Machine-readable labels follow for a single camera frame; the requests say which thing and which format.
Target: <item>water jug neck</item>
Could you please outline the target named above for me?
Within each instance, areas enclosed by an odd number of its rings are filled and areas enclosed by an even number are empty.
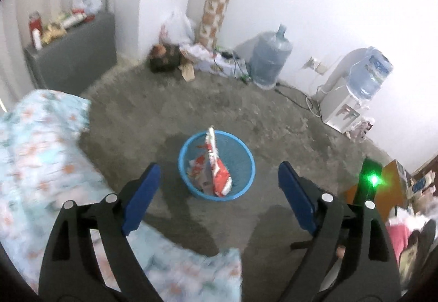
[[[286,26],[284,26],[283,24],[281,24],[280,27],[278,28],[277,33],[276,33],[275,35],[276,35],[278,38],[283,38],[285,32],[286,32]]]

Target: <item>gray floor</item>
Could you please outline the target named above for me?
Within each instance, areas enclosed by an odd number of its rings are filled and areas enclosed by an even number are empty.
[[[300,92],[284,92],[305,106]],[[116,67],[85,96],[92,101],[91,130],[81,146],[110,186],[119,191],[150,162],[158,162],[163,184],[146,222],[201,254],[239,248],[244,301],[277,300],[304,255],[291,252],[289,244],[310,238],[278,188],[276,172],[283,160],[334,193],[357,182],[365,155],[389,162],[370,142],[354,144],[273,91],[206,73],[186,83],[178,72]],[[179,177],[181,146],[209,125],[238,136],[254,155],[255,181],[235,201],[196,199]]]

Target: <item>water bottle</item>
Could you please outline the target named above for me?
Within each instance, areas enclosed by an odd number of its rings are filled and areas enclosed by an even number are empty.
[[[370,100],[393,71],[393,65],[375,47],[369,47],[365,57],[350,68],[347,87],[358,100]]]
[[[249,62],[249,72],[254,83],[261,89],[272,89],[287,58],[292,52],[292,44],[284,37],[286,27],[280,25],[277,32],[264,32]]]

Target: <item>red can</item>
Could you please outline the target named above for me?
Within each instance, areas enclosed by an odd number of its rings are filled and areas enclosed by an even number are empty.
[[[32,36],[32,31],[34,29],[37,29],[39,31],[39,34],[42,36],[42,21],[41,21],[41,16],[40,16],[38,11],[35,11],[29,15],[30,38],[32,39],[33,45],[35,45],[35,42],[34,42],[33,36]]]

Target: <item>pink cloth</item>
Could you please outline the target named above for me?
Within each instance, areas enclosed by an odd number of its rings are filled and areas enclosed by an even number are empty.
[[[386,227],[386,230],[388,231],[389,238],[391,239],[398,265],[400,263],[400,254],[408,246],[410,230],[404,224],[390,225]]]

